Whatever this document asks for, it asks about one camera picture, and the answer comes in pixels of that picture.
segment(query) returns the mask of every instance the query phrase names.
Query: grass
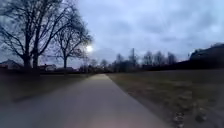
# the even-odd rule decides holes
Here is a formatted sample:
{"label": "grass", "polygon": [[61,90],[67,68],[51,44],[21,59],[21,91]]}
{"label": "grass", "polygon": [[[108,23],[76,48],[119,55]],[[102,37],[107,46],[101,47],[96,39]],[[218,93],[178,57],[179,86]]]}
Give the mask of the grass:
{"label": "grass", "polygon": [[223,73],[224,70],[154,71],[108,76],[131,96],[163,106],[169,111],[167,114],[190,115],[217,104]]}
{"label": "grass", "polygon": [[0,102],[21,101],[26,98],[74,84],[88,75],[43,75],[18,76],[0,75]]}

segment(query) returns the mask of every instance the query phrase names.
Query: grass field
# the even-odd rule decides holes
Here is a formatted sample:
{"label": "grass field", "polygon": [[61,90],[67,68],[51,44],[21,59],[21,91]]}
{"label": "grass field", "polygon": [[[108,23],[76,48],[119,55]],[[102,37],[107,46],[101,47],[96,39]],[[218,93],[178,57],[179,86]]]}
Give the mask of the grass field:
{"label": "grass field", "polygon": [[224,70],[197,70],[120,73],[108,76],[131,96],[139,101],[148,100],[162,106],[168,117],[172,117],[178,112],[192,115],[201,109],[216,106],[223,91],[223,74]]}
{"label": "grass field", "polygon": [[0,103],[17,102],[65,87],[89,75],[18,76],[0,74]]}

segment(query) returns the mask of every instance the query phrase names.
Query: asphalt path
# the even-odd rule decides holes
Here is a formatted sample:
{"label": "asphalt path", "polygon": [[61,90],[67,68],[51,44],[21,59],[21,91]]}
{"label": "asphalt path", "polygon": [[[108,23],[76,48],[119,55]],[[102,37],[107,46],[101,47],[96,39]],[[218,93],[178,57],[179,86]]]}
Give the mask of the asphalt path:
{"label": "asphalt path", "polygon": [[0,128],[169,128],[106,75],[0,106]]}

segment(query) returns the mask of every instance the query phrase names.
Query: sky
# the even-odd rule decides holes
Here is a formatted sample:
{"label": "sky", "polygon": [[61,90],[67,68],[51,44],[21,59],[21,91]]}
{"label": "sky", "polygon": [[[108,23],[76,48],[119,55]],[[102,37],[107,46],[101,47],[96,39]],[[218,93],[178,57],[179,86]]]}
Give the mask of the sky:
{"label": "sky", "polygon": [[224,40],[223,0],[79,0],[93,36],[91,58],[113,61],[131,48],[172,52],[179,60]]}

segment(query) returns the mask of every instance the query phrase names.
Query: house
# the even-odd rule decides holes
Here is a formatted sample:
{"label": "house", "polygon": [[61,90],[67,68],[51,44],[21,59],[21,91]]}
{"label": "house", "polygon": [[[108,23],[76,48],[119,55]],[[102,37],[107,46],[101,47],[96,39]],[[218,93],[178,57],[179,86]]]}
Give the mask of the house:
{"label": "house", "polygon": [[224,63],[224,44],[214,45],[208,49],[195,50],[190,59],[191,60],[211,60]]}
{"label": "house", "polygon": [[55,64],[52,65],[41,65],[39,66],[40,70],[44,70],[44,71],[55,71],[57,69]]}
{"label": "house", "polygon": [[0,67],[1,68],[6,68],[6,69],[9,69],[9,70],[19,70],[19,69],[21,69],[22,65],[16,63],[13,60],[8,59],[7,61],[1,62]]}

